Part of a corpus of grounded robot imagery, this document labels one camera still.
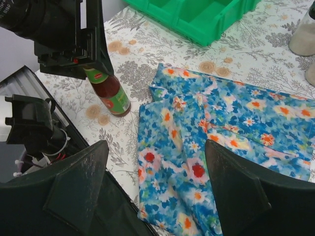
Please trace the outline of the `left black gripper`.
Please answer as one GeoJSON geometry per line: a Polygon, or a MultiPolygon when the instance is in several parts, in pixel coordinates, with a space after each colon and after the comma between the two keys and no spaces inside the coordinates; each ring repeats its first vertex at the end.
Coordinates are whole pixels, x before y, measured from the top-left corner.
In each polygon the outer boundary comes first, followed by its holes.
{"type": "Polygon", "coordinates": [[[0,26],[34,42],[40,72],[84,79],[84,65],[107,75],[114,69],[107,51],[101,0],[2,0],[0,26]]]}

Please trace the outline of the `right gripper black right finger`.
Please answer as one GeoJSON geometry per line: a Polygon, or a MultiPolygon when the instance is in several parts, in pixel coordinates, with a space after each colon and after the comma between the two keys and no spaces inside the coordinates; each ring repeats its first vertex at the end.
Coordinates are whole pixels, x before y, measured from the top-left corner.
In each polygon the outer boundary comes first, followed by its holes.
{"type": "Polygon", "coordinates": [[[225,236],[313,236],[315,185],[207,140],[205,158],[225,236]]]}

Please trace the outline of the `red sauce bottle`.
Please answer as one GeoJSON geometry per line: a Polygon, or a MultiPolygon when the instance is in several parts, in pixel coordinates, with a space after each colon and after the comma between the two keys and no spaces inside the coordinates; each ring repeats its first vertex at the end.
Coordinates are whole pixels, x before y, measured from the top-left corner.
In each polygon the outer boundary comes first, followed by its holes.
{"type": "Polygon", "coordinates": [[[117,77],[89,66],[84,66],[83,69],[96,95],[108,111],[116,117],[125,116],[131,109],[131,102],[117,77]]]}

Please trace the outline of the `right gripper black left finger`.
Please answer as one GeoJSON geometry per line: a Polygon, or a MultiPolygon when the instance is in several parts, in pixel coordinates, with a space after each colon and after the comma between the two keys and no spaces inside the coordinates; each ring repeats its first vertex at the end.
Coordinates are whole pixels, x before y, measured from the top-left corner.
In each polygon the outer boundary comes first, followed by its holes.
{"type": "Polygon", "coordinates": [[[108,144],[0,186],[3,236],[145,236],[148,228],[106,173],[108,144]]]}

